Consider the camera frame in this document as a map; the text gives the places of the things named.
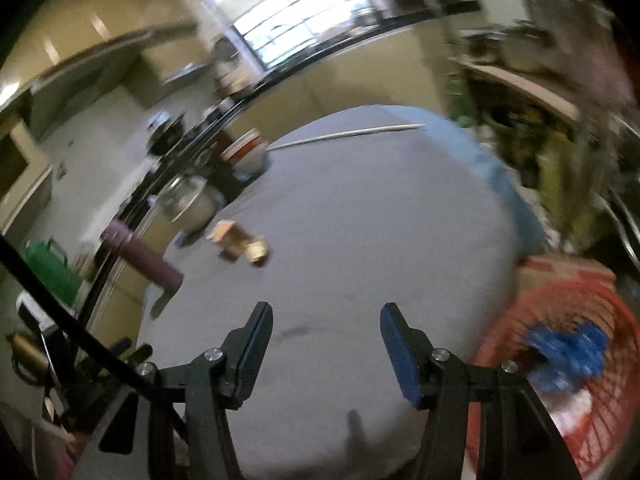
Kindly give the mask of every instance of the gray bed sheet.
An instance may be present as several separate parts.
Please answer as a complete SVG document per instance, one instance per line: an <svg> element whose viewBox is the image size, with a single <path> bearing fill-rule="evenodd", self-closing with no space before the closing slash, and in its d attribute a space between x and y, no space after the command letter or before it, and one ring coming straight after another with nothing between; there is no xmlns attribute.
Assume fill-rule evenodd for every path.
<svg viewBox="0 0 640 480"><path fill-rule="evenodd" d="M281 142L403 124L384 107L355 108ZM470 358L512 294L517 243L496 195L420 131L331 140L271 153L271 167L220 219L264 235L263 268L229 263L206 240L173 244L185 273L162 307L153 290L139 343L159 367L189 362L274 310L252 397L229 412L252 479L379 479L420 445L424 415L403 399L380 337L396 302L434 345Z"/></svg>

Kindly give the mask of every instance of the white container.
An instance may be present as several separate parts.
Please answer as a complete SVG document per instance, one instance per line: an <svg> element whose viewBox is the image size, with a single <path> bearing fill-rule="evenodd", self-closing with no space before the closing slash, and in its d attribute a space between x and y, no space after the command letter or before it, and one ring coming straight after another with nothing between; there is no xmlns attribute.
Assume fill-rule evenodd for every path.
<svg viewBox="0 0 640 480"><path fill-rule="evenodd" d="M253 175L263 173L267 167L268 143L258 130L251 130L222 152L222 159L228 161L234 170Z"/></svg>

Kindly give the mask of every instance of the black pole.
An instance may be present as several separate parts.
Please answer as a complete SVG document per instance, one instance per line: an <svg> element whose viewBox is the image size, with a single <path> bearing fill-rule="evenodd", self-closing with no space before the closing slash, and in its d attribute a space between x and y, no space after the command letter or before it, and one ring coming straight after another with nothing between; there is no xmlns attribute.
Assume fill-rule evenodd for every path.
<svg viewBox="0 0 640 480"><path fill-rule="evenodd" d="M0 234L0 263L4 265L16 280L24 287L47 315L95 362L101 364L107 371L127 383L141 396L150 402L163 405L174 425L175 431L186 442L187 427L185 422L175 412L174 407L167 403L161 391L139 376L127 364L120 361L108 348L89 334L59 303L56 298L40 282L18 251Z"/></svg>

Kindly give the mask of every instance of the purple cylinder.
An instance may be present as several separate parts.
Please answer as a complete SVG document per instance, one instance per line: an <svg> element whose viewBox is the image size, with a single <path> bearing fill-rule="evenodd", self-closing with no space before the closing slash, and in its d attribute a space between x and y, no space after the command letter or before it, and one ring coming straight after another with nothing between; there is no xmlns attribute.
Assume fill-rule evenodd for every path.
<svg viewBox="0 0 640 480"><path fill-rule="evenodd" d="M165 291L175 294L182 285L184 274L136 238L122 222L112 220L100 239L140 274Z"/></svg>

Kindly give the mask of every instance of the shelf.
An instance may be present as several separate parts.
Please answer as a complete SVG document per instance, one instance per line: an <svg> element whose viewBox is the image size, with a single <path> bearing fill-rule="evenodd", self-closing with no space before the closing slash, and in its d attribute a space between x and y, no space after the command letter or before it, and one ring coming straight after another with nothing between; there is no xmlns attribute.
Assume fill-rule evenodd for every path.
<svg viewBox="0 0 640 480"><path fill-rule="evenodd" d="M540 75L520 75L499 66L480 65L470 60L459 60L457 58L450 58L450 60L475 74L503 83L509 88L525 94L547 111L559 116L568 123L574 123L579 117L578 108L571 102L575 100L570 95L571 91L567 88L562 88L561 84L556 81L545 80Z"/></svg>

